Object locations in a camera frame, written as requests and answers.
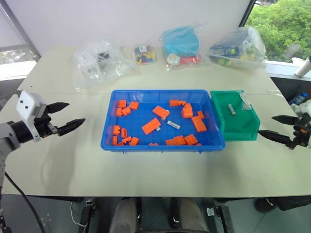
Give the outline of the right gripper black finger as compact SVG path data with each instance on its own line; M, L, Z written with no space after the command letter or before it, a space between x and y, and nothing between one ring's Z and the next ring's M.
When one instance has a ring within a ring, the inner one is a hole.
M270 130L259 130L258 133L265 137L266 139L269 139L274 142L278 142L281 144L284 144L286 146L289 146L291 144L291 139L288 136L281 135L277 132L270 131Z
M298 122L298 117L288 115L273 116L272 119L286 125L295 125Z

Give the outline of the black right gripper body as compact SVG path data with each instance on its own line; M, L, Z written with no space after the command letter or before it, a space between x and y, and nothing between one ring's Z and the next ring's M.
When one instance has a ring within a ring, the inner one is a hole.
M293 150L296 146L311 146L311 118L309 116L292 117L290 125L293 125L294 139L289 143L288 148Z

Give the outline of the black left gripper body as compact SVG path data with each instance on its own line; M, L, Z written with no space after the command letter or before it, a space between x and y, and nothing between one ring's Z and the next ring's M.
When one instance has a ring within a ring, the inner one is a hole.
M58 112L58 110L45 110L41 117L36 117L34 121L35 128L37 129L39 136L45 138L50 135L60 135L58 128L51 124L51 117L49 114Z

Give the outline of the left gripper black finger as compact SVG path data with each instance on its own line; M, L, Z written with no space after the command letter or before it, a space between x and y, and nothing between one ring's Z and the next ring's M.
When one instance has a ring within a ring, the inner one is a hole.
M66 102L55 102L46 106L46 114L53 114L69 106Z
M85 120L85 118L81 118L67 122L64 126L57 128L57 134L59 136L66 135L80 127L85 122Z

